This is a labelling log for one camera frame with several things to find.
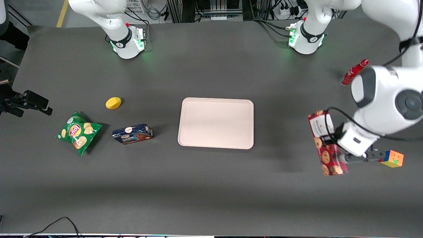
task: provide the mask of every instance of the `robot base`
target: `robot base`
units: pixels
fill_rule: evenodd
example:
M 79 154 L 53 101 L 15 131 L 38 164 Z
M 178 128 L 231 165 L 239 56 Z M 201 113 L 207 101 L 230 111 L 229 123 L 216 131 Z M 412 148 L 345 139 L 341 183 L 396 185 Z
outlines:
M 119 48 L 110 42 L 113 46 L 113 51 L 124 59 L 134 58 L 146 48 L 144 30 L 138 29 L 135 26 L 129 26 L 129 29 L 132 31 L 132 39 L 130 39 L 124 48 Z
M 291 36 L 288 39 L 288 46 L 292 47 L 300 54 L 309 55 L 314 53 L 319 46 L 321 46 L 324 35 L 320 39 L 316 38 L 316 42 L 309 43 L 307 38 L 305 38 L 301 32 L 300 28 L 304 21 L 298 21 L 297 23 L 291 24 L 289 35 Z

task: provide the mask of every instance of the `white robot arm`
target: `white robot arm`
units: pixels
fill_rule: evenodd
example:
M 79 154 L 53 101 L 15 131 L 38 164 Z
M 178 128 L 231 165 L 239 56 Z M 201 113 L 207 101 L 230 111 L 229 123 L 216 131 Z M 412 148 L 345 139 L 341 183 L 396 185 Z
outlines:
M 295 29 L 288 45 L 301 54 L 312 54 L 321 45 L 324 31 L 332 19 L 332 9 L 354 10 L 361 0 L 305 0 L 308 6 L 307 20 L 291 24 Z
M 4 3 L 4 0 L 0 0 L 0 24 L 3 24 L 6 22 L 6 5 Z
M 403 67 L 369 66 L 351 83 L 359 108 L 353 119 L 365 130 L 346 122 L 338 144 L 355 156 L 364 155 L 380 136 L 404 130 L 423 119 L 423 24 L 416 38 L 407 41 L 412 39 L 418 24 L 419 1 L 362 0 L 363 10 L 370 18 L 392 28 L 402 42 L 412 45 L 402 56 Z
M 125 12 L 126 0 L 69 0 L 69 5 L 103 28 L 121 58 L 133 58 L 145 49 L 144 30 L 126 25 L 118 15 Z

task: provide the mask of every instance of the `red bottle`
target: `red bottle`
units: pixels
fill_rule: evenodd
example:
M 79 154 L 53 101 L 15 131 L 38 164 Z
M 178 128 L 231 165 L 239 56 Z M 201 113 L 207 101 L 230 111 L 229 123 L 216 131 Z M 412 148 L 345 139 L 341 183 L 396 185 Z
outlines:
M 366 59 L 363 59 L 361 61 L 361 63 L 359 63 L 358 65 L 353 66 L 346 74 L 343 78 L 341 78 L 339 80 L 339 82 L 344 85 L 347 86 L 349 85 L 352 80 L 354 79 L 355 76 L 357 76 L 357 74 L 359 74 L 366 65 L 369 64 L 369 61 Z

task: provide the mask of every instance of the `green chip bag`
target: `green chip bag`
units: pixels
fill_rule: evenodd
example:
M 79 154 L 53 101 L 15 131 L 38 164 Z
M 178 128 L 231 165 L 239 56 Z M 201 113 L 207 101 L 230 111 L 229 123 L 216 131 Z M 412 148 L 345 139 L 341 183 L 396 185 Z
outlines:
M 56 138 L 73 144 L 79 155 L 82 155 L 101 127 L 100 124 L 87 122 L 76 111 Z

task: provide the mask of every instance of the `bottle cap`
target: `bottle cap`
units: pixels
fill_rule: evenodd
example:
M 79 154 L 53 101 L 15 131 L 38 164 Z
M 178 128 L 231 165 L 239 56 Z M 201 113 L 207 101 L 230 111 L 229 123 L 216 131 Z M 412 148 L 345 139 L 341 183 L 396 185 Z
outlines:
M 369 64 L 369 61 L 367 59 L 363 59 L 360 63 L 360 65 L 363 66 L 363 67 L 368 65 L 368 64 Z

